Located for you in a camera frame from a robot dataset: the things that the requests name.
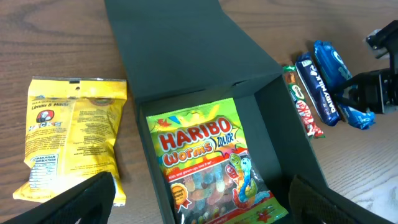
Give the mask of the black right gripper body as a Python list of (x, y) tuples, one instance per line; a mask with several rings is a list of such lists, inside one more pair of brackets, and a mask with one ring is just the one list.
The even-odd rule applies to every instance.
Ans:
[(360, 73), (359, 110), (376, 114), (397, 111), (397, 74), (389, 68)]

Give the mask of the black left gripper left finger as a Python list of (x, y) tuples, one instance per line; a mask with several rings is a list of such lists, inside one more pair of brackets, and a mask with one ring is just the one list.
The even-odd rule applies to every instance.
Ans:
[(100, 172), (3, 224), (107, 223), (115, 198), (110, 172)]

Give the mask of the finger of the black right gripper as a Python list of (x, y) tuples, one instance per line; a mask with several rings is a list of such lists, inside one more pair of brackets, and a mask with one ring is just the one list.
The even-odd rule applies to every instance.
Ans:
[(354, 100), (351, 100), (349, 98), (345, 98), (344, 96), (340, 96), (339, 94), (334, 94), (334, 100), (337, 103), (341, 103), (343, 105), (352, 107), (362, 113), (367, 113), (369, 111), (367, 105), (355, 102)]
[(338, 86), (332, 89), (332, 93), (341, 93), (344, 92), (347, 88), (352, 86), (359, 86), (363, 82), (365, 74), (360, 73), (358, 75), (353, 76), (349, 80), (344, 81), (343, 83), (339, 84)]

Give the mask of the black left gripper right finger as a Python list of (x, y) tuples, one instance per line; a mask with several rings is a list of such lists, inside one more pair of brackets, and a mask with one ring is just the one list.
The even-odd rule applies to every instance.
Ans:
[(379, 215), (324, 186), (296, 175), (290, 184), (289, 205), (295, 223), (390, 224)]

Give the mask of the blue Oreo cookie pack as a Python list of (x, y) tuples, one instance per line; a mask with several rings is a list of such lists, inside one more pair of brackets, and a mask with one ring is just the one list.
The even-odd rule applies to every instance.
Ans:
[[(329, 92), (334, 87), (353, 77), (331, 42), (316, 40), (314, 53)], [(344, 120), (354, 128), (365, 130), (375, 123), (375, 114), (373, 112), (363, 113), (342, 103), (337, 103), (336, 105), (340, 109)]]

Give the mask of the yellow Hacks candy bag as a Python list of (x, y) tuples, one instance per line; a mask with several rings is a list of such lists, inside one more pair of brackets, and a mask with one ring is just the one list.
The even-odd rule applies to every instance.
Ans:
[(110, 172), (113, 204), (126, 203), (114, 145), (127, 81), (33, 77), (28, 89), (24, 163), (28, 181), (15, 200), (44, 203), (100, 172)]

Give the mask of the Haribo worms candy bag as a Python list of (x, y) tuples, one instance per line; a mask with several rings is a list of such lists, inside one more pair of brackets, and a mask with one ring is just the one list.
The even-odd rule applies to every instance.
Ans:
[(274, 223), (288, 214), (259, 174), (232, 98), (146, 121), (177, 223)]

